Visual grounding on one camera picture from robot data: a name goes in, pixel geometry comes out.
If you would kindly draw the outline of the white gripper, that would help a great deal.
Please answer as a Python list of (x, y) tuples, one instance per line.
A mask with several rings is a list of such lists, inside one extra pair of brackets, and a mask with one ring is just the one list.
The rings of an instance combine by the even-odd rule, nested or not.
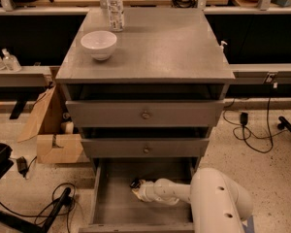
[(134, 195), (144, 202), (154, 202), (158, 195), (154, 192), (154, 182), (145, 182), (140, 185), (140, 188), (131, 189)]

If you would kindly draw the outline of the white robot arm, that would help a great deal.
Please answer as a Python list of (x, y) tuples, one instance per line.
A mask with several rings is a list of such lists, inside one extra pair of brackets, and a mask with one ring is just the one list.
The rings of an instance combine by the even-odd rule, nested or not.
[(191, 207), (195, 233), (245, 233), (243, 222), (253, 213), (249, 192), (213, 168), (198, 169), (190, 184), (164, 178), (138, 180), (132, 192), (144, 202), (186, 202)]

